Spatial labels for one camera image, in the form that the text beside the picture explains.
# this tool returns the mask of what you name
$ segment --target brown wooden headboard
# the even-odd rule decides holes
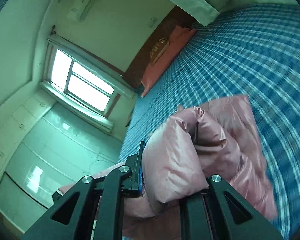
[[[125,82],[133,88],[137,88],[141,84],[143,73],[150,62],[150,51],[154,44],[161,38],[168,38],[176,25],[189,28],[194,22],[195,19],[190,14],[175,6],[150,35],[123,74]]]

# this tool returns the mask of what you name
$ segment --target checkered bedsheet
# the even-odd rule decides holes
[[[300,225],[300,8],[253,5],[220,15],[196,35],[145,96],[138,98],[120,161],[178,104],[246,93],[285,239]]]

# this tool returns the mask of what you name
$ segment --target plaid pattern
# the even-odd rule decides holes
[[[139,98],[120,161],[176,106],[249,95],[278,219],[288,239],[300,225],[300,8],[253,5],[220,15],[198,32],[145,98]]]

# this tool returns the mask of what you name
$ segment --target silver screw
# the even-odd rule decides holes
[[[88,184],[92,181],[92,178],[90,176],[84,176],[82,178],[82,182],[85,183],[85,184]]]
[[[121,166],[120,169],[119,169],[119,171],[121,171],[121,172],[127,172],[127,171],[129,171],[129,167],[126,166],[126,165]]]
[[[213,180],[214,182],[220,182],[220,181],[221,181],[221,177],[220,177],[219,175],[213,175],[213,176],[212,176],[212,180]]]

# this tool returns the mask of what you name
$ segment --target electrical outlet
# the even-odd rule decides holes
[[[150,21],[148,22],[148,27],[152,28],[152,26],[156,23],[158,19],[156,17],[151,17]]]

